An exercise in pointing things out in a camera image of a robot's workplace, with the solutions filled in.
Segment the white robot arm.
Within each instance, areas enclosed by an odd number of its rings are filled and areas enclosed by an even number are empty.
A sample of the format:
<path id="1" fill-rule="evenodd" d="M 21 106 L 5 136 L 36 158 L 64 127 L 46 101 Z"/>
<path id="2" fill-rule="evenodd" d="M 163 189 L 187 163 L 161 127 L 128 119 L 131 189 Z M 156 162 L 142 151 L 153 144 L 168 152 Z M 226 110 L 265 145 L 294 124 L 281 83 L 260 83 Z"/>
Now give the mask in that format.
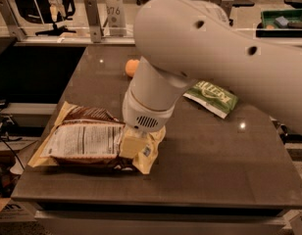
<path id="1" fill-rule="evenodd" d="M 133 39 L 141 59 L 123 102 L 127 126 L 160 130 L 176 101 L 204 80 L 302 135 L 302 48 L 237 32 L 221 7 L 199 0 L 150 0 Z"/>

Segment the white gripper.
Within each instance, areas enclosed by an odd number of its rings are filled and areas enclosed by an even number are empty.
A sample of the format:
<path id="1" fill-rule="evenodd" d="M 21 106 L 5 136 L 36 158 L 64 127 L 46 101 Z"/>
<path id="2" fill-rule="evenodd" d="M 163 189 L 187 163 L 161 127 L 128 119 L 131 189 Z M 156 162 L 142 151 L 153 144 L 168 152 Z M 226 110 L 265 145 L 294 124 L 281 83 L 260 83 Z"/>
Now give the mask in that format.
<path id="1" fill-rule="evenodd" d="M 171 118 L 176 94 L 164 90 L 146 90 L 140 94 L 129 89 L 123 102 L 123 117 L 129 126 L 120 145 L 120 156 L 133 159 L 147 145 L 145 132 L 159 131 Z"/>

